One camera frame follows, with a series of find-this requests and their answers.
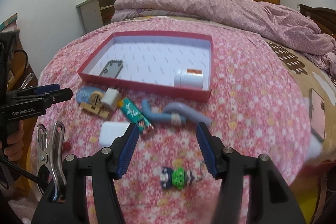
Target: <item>alligator clip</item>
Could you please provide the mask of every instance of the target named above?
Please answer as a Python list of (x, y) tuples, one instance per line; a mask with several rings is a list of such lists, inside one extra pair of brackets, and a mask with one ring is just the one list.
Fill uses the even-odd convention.
[[(62, 169), (62, 146), (64, 140), (65, 126), (61, 121), (54, 124), (51, 133), (50, 142), (47, 143), (47, 130), (43, 124), (37, 126), (37, 143), (38, 143), (38, 165), (37, 176), (48, 185), (49, 173), (52, 176), (55, 185), (53, 201), (64, 199), (66, 179)], [(45, 187), (39, 185), (41, 194), (44, 193)]]

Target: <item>orange label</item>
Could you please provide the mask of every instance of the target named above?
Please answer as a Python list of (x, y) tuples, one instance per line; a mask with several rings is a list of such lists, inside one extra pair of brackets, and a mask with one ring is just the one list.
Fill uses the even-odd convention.
[(202, 75), (202, 70), (200, 69), (187, 69), (187, 73), (192, 73), (195, 75)]

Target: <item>keychain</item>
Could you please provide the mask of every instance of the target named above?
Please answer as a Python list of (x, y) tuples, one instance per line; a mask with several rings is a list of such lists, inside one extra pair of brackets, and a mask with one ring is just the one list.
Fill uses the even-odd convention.
[(204, 178), (202, 165), (204, 165), (204, 161), (199, 165), (202, 174), (201, 176), (195, 176), (192, 170), (184, 170), (182, 167), (177, 168), (177, 170), (173, 170), (169, 167), (162, 167), (162, 172), (160, 174), (161, 187), (163, 189), (169, 189), (174, 186), (175, 188), (182, 190), (185, 187), (191, 186), (196, 181)]

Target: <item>small figurine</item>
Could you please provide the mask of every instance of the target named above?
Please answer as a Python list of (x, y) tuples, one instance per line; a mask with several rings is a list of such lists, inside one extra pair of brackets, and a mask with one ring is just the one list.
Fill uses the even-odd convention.
[(169, 189), (174, 186), (177, 189), (182, 190), (185, 187), (190, 186), (194, 181), (196, 181), (196, 178), (191, 170), (185, 171), (181, 167), (175, 171), (169, 167), (162, 168), (160, 182), (163, 189)]

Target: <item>human hand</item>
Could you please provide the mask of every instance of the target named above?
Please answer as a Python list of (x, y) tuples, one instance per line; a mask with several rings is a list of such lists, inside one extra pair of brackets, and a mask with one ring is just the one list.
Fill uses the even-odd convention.
[(10, 161), (17, 161), (21, 159), (23, 155), (23, 135), (25, 134), (23, 130), (23, 121), (19, 121), (19, 129), (15, 133), (7, 137), (8, 147), (5, 148), (4, 153)]

